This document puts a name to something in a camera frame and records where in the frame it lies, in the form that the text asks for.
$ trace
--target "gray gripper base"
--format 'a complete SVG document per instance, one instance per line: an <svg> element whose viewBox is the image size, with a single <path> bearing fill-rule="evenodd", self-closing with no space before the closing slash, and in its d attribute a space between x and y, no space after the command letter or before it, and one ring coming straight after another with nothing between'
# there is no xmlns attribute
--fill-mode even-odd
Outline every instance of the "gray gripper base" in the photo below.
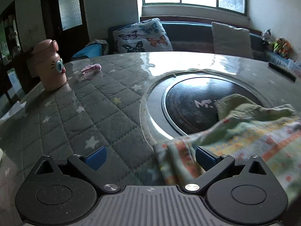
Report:
<svg viewBox="0 0 301 226"><path fill-rule="evenodd" d="M123 192L104 195L94 210L70 226L228 226L205 207L196 195L176 186L126 186Z"/></svg>

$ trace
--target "butterfly pillow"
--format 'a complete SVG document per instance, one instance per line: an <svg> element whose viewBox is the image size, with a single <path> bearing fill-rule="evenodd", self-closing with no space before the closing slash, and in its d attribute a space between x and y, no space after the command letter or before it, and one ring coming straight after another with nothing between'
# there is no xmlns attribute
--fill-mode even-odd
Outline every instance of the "butterfly pillow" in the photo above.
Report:
<svg viewBox="0 0 301 226"><path fill-rule="evenodd" d="M120 53L173 51L170 40L159 19L127 25L113 32Z"/></svg>

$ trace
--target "window sill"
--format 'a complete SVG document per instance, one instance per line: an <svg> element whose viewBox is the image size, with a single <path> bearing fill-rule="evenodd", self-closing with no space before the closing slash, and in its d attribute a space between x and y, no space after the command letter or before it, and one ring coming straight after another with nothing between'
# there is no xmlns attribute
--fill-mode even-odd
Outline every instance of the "window sill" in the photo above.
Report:
<svg viewBox="0 0 301 226"><path fill-rule="evenodd" d="M186 5L148 5L142 7L142 16L184 16L212 19L249 27L250 19L245 15L215 8Z"/></svg>

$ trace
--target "door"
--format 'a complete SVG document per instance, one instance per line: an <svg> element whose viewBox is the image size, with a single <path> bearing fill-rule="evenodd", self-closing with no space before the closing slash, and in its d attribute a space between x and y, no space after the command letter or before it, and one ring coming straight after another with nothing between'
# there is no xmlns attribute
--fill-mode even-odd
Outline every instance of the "door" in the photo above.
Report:
<svg viewBox="0 0 301 226"><path fill-rule="evenodd" d="M68 62L89 43L83 0L41 0L46 37L58 42L59 55Z"/></svg>

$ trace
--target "pillow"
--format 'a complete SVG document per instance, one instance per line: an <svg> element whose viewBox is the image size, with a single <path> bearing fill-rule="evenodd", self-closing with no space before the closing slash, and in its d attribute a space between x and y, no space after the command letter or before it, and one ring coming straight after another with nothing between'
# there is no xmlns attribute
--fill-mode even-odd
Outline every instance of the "pillow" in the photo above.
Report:
<svg viewBox="0 0 301 226"><path fill-rule="evenodd" d="M214 52L253 59L250 31L212 22Z"/></svg>
<svg viewBox="0 0 301 226"><path fill-rule="evenodd" d="M120 53L173 51L160 19L150 19L113 31Z"/></svg>

